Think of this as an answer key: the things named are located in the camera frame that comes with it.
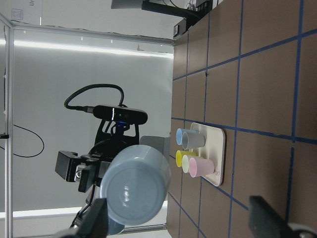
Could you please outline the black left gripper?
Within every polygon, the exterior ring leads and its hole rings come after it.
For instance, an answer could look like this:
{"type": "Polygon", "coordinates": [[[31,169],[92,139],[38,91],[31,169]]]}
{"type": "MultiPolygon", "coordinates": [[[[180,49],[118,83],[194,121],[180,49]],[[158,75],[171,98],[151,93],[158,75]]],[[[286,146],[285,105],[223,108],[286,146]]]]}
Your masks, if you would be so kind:
{"type": "MultiPolygon", "coordinates": [[[[100,172],[110,166],[115,156],[123,149],[139,144],[139,126],[134,124],[135,135],[125,135],[131,124],[101,120],[97,130],[95,144],[84,158],[76,152],[59,151],[55,172],[67,182],[76,182],[76,168],[85,163],[81,171],[78,191],[87,192],[92,185],[100,186],[100,172]]],[[[108,233],[108,214],[106,198],[94,201],[80,226],[66,229],[55,234],[56,238],[106,238],[108,233]]]]}

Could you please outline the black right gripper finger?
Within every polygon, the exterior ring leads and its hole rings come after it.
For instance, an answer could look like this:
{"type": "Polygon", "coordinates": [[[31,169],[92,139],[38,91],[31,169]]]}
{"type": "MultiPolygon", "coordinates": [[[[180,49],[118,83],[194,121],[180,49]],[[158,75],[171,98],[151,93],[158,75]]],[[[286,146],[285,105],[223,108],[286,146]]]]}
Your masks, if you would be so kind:
{"type": "Polygon", "coordinates": [[[254,238],[292,238],[293,231],[261,196],[249,197],[248,225],[254,238]]]}

